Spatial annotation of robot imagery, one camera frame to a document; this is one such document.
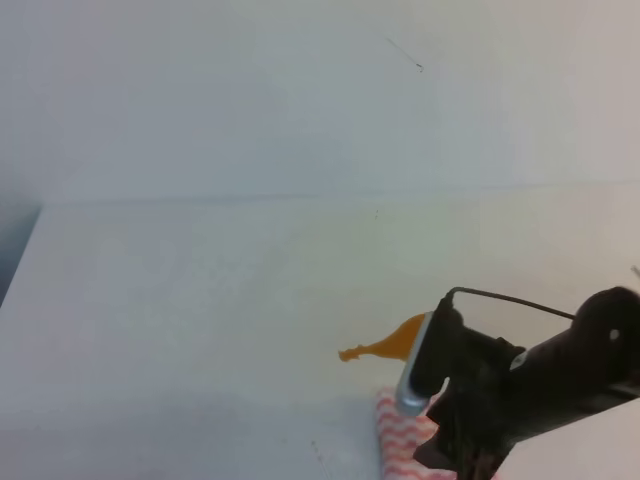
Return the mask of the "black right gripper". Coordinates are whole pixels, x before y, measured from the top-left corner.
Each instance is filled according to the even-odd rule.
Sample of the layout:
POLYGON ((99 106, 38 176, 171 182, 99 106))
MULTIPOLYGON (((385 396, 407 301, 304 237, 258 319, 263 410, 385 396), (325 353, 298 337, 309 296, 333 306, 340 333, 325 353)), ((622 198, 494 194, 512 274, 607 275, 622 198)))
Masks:
POLYGON ((444 390, 427 408, 438 431, 416 448, 421 465, 458 479, 491 479, 505 460, 498 393, 512 361, 525 349, 464 325, 453 299, 441 299, 411 374, 419 393, 444 390))

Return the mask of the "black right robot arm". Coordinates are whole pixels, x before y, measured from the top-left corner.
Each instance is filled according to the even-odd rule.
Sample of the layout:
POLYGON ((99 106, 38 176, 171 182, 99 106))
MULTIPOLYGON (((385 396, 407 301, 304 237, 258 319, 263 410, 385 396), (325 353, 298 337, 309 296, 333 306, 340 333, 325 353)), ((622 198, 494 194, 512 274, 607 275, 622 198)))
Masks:
POLYGON ((530 438, 639 397, 639 296, 614 287, 531 348, 467 327, 451 289, 428 315, 397 389, 400 409, 435 423, 420 465, 490 479, 530 438))

